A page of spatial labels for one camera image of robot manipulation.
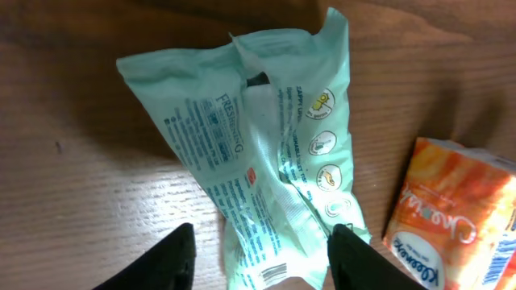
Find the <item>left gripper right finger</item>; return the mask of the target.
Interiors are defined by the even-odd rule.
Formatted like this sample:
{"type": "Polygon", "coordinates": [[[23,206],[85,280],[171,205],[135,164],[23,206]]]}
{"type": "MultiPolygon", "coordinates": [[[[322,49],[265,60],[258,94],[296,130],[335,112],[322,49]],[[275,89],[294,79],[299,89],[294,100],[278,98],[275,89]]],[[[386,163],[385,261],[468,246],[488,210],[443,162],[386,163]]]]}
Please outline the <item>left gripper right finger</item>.
{"type": "Polygon", "coordinates": [[[425,290],[345,225],[334,226],[327,253],[335,290],[425,290]]]}

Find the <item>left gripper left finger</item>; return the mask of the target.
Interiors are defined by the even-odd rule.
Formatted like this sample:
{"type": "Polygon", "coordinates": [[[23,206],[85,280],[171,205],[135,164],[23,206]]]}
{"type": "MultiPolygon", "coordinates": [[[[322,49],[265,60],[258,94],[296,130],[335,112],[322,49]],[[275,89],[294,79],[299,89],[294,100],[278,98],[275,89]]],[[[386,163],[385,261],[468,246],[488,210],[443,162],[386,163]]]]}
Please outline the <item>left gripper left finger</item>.
{"type": "Polygon", "coordinates": [[[191,290],[195,259],[194,226],[183,223],[94,290],[191,290]]]}

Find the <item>orange tissue pack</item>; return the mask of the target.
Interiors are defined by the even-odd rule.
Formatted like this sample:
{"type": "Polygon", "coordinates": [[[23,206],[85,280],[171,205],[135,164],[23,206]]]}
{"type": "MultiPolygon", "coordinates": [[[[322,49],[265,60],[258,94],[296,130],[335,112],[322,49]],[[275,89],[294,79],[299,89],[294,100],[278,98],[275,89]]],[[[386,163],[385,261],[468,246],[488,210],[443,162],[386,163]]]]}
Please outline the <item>orange tissue pack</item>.
{"type": "Polygon", "coordinates": [[[515,163],[418,138],[383,243],[430,290],[515,290],[515,163]]]}

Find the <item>mint green wipes pack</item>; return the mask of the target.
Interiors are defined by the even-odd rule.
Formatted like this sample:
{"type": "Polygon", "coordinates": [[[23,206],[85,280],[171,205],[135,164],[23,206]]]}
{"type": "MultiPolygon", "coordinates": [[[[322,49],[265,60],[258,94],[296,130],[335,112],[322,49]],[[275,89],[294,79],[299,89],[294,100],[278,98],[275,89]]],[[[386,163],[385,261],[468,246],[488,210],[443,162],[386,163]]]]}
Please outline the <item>mint green wipes pack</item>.
{"type": "Polygon", "coordinates": [[[371,236],[352,194],[347,19],[212,49],[117,60],[125,83],[225,217],[230,289],[298,277],[320,289],[334,226],[371,236]]]}

